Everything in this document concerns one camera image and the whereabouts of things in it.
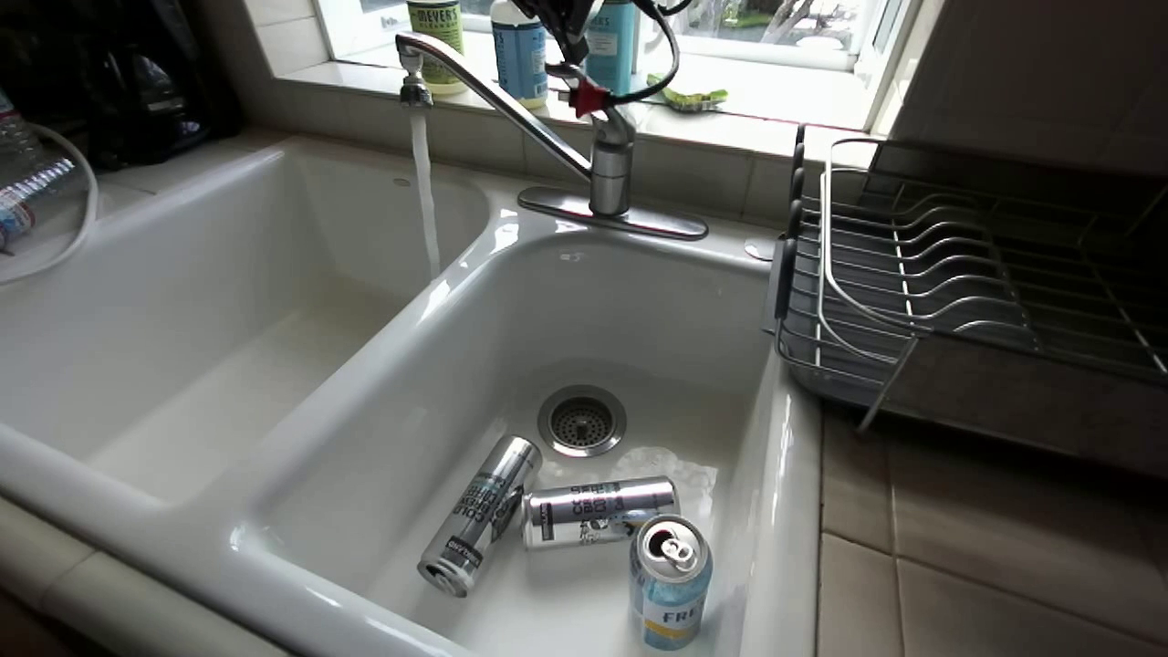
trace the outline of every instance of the sink drain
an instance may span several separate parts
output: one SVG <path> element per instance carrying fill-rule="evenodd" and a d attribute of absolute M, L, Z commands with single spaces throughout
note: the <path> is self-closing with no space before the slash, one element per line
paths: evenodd
<path fill-rule="evenodd" d="M 563 389 L 540 408 L 540 434 L 563 458 L 598 458 L 621 446 L 622 408 L 598 389 Z"/>

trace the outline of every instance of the double basin sink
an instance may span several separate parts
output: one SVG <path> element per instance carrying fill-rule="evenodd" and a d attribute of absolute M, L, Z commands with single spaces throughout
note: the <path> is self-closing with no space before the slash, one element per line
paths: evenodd
<path fill-rule="evenodd" d="M 810 655 L 818 415 L 768 351 L 761 232 L 583 232 L 439 167 L 431 277 L 408 161 L 217 150 L 0 288 L 6 497 L 302 655 L 643 655 L 627 540 L 504 532 L 472 598 L 417 578 L 489 446 L 521 434 L 535 488 L 675 482 L 715 554 L 683 655 Z M 551 448 L 573 391 L 622 423 L 615 448 Z"/>

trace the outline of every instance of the faucet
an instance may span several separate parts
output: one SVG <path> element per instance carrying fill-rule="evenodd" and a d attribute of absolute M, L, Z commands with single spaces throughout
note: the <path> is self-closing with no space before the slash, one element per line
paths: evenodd
<path fill-rule="evenodd" d="M 422 59 L 439 59 L 448 75 L 457 75 L 479 99 L 509 117 L 530 140 L 535 140 L 554 161 L 563 161 L 575 179 L 587 183 L 587 199 L 573 192 L 532 188 L 519 193 L 519 206 L 530 212 L 542 212 L 554 220 L 573 220 L 601 232 L 652 235 L 702 240 L 705 222 L 647 212 L 627 206 L 627 175 L 632 175 L 632 144 L 636 127 L 627 117 L 604 103 L 604 91 L 596 89 L 575 67 L 551 67 L 557 77 L 573 77 L 573 106 L 590 117 L 590 161 L 557 140 L 535 114 L 530 114 L 519 99 L 509 99 L 501 86 L 479 77 L 448 46 L 428 35 L 397 35 L 397 63 L 405 70 L 397 99 L 408 106 L 431 106 L 431 91 L 422 80 Z"/>

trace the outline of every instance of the wire dish rack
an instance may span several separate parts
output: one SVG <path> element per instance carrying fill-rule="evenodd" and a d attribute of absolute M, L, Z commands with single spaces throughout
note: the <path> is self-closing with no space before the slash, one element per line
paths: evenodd
<path fill-rule="evenodd" d="M 899 413 L 1168 480 L 1161 179 L 899 144 L 801 179 L 800 131 L 775 261 L 795 383 L 860 426 Z"/>

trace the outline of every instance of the water stream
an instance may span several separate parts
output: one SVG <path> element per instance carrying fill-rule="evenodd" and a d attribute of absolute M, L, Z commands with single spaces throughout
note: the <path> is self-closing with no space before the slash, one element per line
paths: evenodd
<path fill-rule="evenodd" d="M 428 111 L 417 111 L 408 117 L 408 131 L 412 131 L 417 206 L 419 206 L 419 217 L 422 217 L 422 246 L 428 246 L 431 277 L 439 277 L 442 276 L 442 254 L 439 254 Z"/>

